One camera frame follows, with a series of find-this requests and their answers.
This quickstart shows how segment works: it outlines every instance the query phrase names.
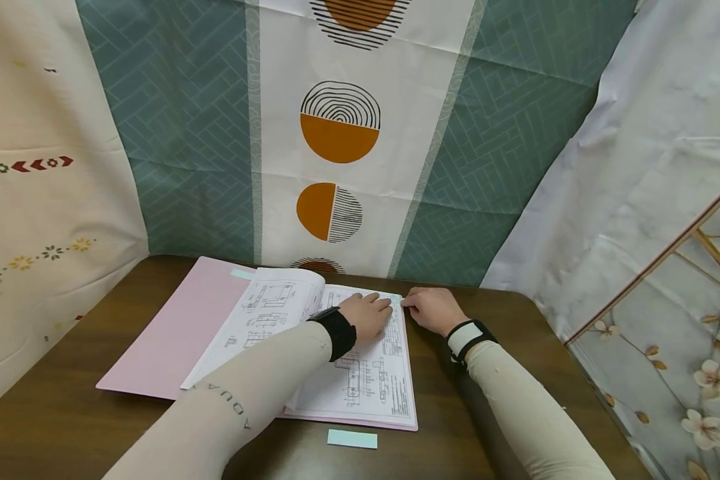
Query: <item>pink folder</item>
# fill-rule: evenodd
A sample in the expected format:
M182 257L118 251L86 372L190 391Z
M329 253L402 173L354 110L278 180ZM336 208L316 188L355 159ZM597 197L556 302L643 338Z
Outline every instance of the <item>pink folder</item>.
M96 388L175 400L180 385L235 308L255 269L200 257L144 332L109 369ZM282 413L280 418L416 431L415 427L356 419L325 419Z

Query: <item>beige fabric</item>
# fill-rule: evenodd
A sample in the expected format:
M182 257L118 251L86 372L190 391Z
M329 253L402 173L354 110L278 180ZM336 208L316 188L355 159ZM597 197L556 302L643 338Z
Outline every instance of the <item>beige fabric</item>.
M182 395L104 478L221 478L232 455L330 356L331 339L316 322L244 350ZM613 478L561 406L499 345L476 345L467 362L533 480Z
M146 256L74 0L0 0L0 395Z

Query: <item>hand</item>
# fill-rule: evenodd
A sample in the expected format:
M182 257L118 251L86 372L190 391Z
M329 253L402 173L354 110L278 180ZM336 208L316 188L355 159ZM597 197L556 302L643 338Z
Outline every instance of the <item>hand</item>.
M356 293L339 304L339 312L355 327L357 343L369 343L381 332L392 314L390 303L388 298L379 299L378 293L365 297Z
M413 287L400 304L409 308L416 323L442 337L470 320L446 288Z

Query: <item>circle print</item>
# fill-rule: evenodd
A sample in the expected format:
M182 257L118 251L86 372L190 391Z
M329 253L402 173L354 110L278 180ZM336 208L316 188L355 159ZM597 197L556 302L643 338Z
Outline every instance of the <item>circle print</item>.
M312 0L315 20L336 44L361 50L384 45L396 32L411 0Z
M381 110L362 88L322 81L301 103L301 132L313 151L334 163L351 163L371 151L379 138Z
M291 265L291 268L304 268L308 269L308 271L324 273L344 273L344 268L340 264L332 261L331 259L322 257L301 258L298 261L294 262Z
M328 243L344 242L362 224L360 202L335 183L313 183L296 201L296 215L308 232Z

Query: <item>herringbone pattern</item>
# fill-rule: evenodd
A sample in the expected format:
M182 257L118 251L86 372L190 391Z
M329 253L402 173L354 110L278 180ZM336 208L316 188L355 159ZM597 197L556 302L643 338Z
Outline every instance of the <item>herringbone pattern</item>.
M477 286L578 130L635 0L488 0L395 276Z
M77 0L152 254L253 260L245 4Z

